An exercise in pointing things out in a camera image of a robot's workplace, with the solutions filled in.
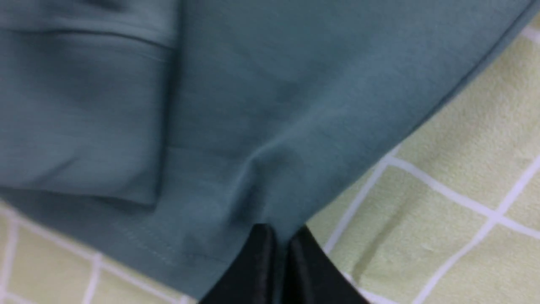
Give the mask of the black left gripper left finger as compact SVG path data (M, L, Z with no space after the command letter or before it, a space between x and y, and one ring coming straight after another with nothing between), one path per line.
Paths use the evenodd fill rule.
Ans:
M274 292L274 229L256 224L235 260L200 304L271 304Z

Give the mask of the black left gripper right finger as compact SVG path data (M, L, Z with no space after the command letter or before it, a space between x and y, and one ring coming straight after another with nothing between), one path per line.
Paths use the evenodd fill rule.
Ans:
M307 226L289 242L285 304L368 304L369 301L340 273Z

